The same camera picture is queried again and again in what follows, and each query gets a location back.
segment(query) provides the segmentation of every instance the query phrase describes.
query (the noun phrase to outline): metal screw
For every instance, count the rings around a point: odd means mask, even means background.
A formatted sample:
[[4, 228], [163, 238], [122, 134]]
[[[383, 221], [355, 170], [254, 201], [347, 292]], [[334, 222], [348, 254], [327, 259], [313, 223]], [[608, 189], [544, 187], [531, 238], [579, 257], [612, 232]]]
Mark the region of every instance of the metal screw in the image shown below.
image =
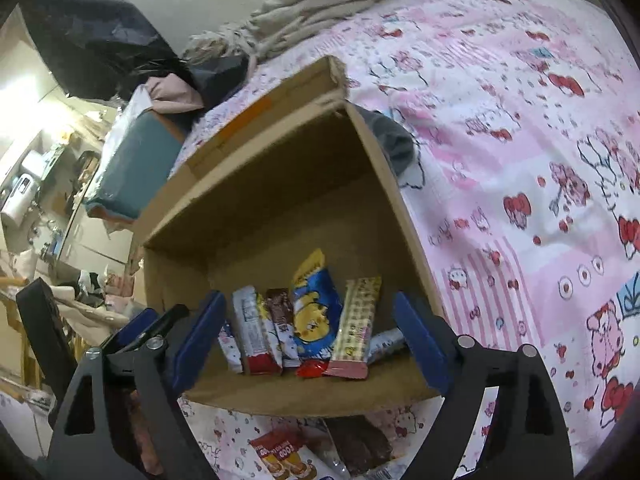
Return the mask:
[[95, 359], [100, 355], [100, 349], [98, 347], [89, 348], [84, 355], [86, 355], [89, 359]]
[[533, 345], [524, 345], [522, 347], [522, 353], [527, 357], [535, 357], [538, 354], [538, 351]]
[[153, 336], [146, 342], [146, 347], [151, 350], [158, 350], [164, 344], [164, 339], [161, 335]]
[[458, 338], [458, 344], [462, 346], [462, 348], [471, 348], [473, 345], [476, 344], [476, 342], [469, 335], [461, 335]]

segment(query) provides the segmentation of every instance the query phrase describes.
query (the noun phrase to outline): winnie the pooh character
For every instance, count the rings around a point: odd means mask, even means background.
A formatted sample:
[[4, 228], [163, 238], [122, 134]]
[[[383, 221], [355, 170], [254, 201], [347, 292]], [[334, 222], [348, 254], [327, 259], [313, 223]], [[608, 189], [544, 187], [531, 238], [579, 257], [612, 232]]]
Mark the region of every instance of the winnie the pooh character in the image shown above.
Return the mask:
[[320, 294], [310, 292], [296, 300], [293, 319], [294, 333], [305, 343], [318, 341], [329, 333], [326, 307], [316, 303]]

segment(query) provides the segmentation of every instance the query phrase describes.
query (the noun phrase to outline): blue gripper pad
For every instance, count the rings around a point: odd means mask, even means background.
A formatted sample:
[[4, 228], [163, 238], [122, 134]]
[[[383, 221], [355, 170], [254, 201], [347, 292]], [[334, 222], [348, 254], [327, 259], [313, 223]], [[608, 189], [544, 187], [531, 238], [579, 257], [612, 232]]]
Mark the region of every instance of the blue gripper pad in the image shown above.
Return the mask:
[[447, 331], [454, 336], [453, 331], [428, 306], [419, 300], [412, 303], [404, 292], [396, 293], [393, 314], [427, 384], [445, 396], [452, 383]]
[[165, 361], [165, 378], [177, 396], [193, 388], [218, 338], [226, 317], [226, 301], [218, 290], [211, 290], [200, 307], [170, 331]]
[[152, 308], [146, 308], [135, 318], [123, 326], [116, 334], [116, 342], [119, 348], [123, 348], [133, 342], [146, 328], [158, 319], [158, 313]]

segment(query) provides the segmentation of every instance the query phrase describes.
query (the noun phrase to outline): bed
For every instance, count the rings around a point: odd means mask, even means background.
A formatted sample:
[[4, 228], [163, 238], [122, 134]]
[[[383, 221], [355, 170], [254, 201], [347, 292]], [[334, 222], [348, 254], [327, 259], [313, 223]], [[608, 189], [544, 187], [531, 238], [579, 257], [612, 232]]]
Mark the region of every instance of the bed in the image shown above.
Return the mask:
[[[584, 0], [385, 0], [258, 66], [173, 171], [327, 54], [345, 62], [352, 102], [412, 134], [399, 185], [450, 325], [540, 350], [580, 471], [640, 377], [640, 72], [614, 23]], [[475, 467], [495, 395], [459, 474]], [[379, 478], [402, 475], [440, 402], [369, 415], [398, 457]], [[274, 420], [181, 405], [222, 478], [270, 478], [236, 441]]]

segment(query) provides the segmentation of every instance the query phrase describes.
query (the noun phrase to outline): open cardboard box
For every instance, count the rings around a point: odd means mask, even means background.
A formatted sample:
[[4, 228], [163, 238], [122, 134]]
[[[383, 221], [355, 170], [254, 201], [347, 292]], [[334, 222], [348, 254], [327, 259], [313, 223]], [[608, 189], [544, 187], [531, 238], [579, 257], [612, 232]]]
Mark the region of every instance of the open cardboard box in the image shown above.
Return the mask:
[[[382, 276], [374, 332], [395, 326], [396, 291], [428, 297], [441, 314], [424, 252], [385, 155], [345, 101], [344, 72], [325, 57], [282, 82], [216, 134], [158, 193], [136, 224], [146, 298], [196, 308], [211, 288], [228, 301], [253, 285], [288, 287], [315, 249], [338, 293]], [[188, 397], [263, 415], [337, 416], [436, 395], [409, 352], [370, 366], [363, 381], [237, 375], [216, 345]]]

